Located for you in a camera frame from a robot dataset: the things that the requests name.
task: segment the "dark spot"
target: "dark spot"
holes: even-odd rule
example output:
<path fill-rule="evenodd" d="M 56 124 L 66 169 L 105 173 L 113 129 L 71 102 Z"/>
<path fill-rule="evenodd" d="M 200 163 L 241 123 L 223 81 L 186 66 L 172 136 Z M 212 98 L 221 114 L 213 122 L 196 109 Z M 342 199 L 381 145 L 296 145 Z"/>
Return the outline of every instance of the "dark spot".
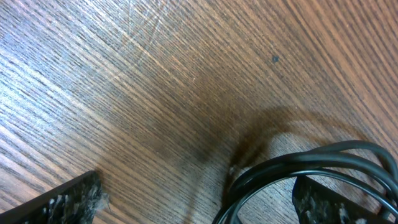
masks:
<path fill-rule="evenodd" d="M 272 62 L 277 63 L 278 61 L 279 61 L 279 56 L 274 55 L 274 56 L 272 57 Z"/>

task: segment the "black wire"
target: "black wire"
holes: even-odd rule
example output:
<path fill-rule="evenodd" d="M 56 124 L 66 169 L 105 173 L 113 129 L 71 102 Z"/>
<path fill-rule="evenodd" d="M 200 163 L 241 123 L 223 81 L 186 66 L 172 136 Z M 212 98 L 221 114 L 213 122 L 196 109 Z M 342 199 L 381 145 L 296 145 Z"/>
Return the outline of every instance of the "black wire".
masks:
<path fill-rule="evenodd" d="M 381 161 L 382 169 L 375 163 L 340 151 L 368 149 Z M 387 198 L 368 184 L 324 167 L 349 168 L 364 172 L 379 182 L 386 190 Z M 227 204 L 221 208 L 213 223 L 241 223 L 238 211 L 258 191 L 282 179 L 298 175 L 324 175 L 349 183 L 374 197 L 383 207 L 379 216 L 388 218 L 391 212 L 398 220 L 398 210 L 392 201 L 398 198 L 398 168 L 394 158 L 383 147 L 366 141 L 345 141 L 318 147 L 308 152 L 298 152 L 265 161 L 241 175 L 227 194 Z"/>

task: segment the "black object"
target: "black object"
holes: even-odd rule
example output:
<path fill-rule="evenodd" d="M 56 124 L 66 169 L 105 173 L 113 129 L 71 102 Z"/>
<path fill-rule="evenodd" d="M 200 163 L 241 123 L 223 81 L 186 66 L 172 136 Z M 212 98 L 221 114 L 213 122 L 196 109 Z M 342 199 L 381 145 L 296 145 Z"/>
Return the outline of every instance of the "black object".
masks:
<path fill-rule="evenodd" d="M 391 223 L 306 176 L 297 178 L 292 202 L 300 224 Z"/>
<path fill-rule="evenodd" d="M 352 154 L 342 153 L 348 149 L 367 149 L 379 158 L 382 167 Z M 341 172 L 324 169 L 340 167 L 364 172 L 385 190 L 385 197 L 370 185 Z M 378 216 L 387 219 L 392 213 L 398 217 L 398 209 L 394 205 L 398 199 L 398 168 L 394 158 L 383 147 L 366 141 L 343 141 L 322 146 L 307 152 L 298 152 L 276 157 L 249 169 L 241 175 L 226 194 L 226 203 L 220 209 L 214 224 L 238 224 L 238 211 L 254 194 L 270 184 L 290 177 L 305 175 L 322 175 L 351 184 L 374 197 L 382 204 Z"/>
<path fill-rule="evenodd" d="M 0 223 L 91 223 L 103 195 L 98 174 L 88 171 L 0 214 Z"/>

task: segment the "black cable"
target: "black cable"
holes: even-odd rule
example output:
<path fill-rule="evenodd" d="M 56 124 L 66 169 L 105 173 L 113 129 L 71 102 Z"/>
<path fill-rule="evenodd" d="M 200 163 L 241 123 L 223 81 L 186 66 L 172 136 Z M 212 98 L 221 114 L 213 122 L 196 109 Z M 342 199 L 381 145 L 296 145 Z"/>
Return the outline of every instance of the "black cable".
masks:
<path fill-rule="evenodd" d="M 340 151 L 368 149 L 381 161 L 382 169 L 375 163 Z M 324 167 L 349 168 L 364 172 L 379 182 L 386 190 L 387 198 L 368 184 L 337 171 Z M 324 175 L 349 183 L 374 197 L 383 206 L 379 216 L 387 218 L 391 212 L 398 220 L 398 209 L 393 201 L 398 198 L 398 168 L 394 158 L 383 147 L 366 141 L 344 141 L 318 147 L 308 152 L 298 152 L 265 161 L 245 172 L 231 186 L 227 203 L 221 208 L 213 223 L 238 224 L 238 211 L 258 191 L 282 179 L 298 175 Z"/>

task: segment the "wooden table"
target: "wooden table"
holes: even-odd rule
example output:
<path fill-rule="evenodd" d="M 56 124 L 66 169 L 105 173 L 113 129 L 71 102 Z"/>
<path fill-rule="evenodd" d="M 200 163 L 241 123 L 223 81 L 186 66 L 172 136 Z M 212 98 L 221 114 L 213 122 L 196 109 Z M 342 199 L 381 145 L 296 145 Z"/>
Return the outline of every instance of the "wooden table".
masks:
<path fill-rule="evenodd" d="M 398 158 L 397 15 L 395 0 L 2 0 L 0 212 L 95 169 L 110 194 L 95 223 L 210 223 L 226 176 L 266 159 L 345 139 Z M 296 223 L 293 183 L 242 219 Z"/>

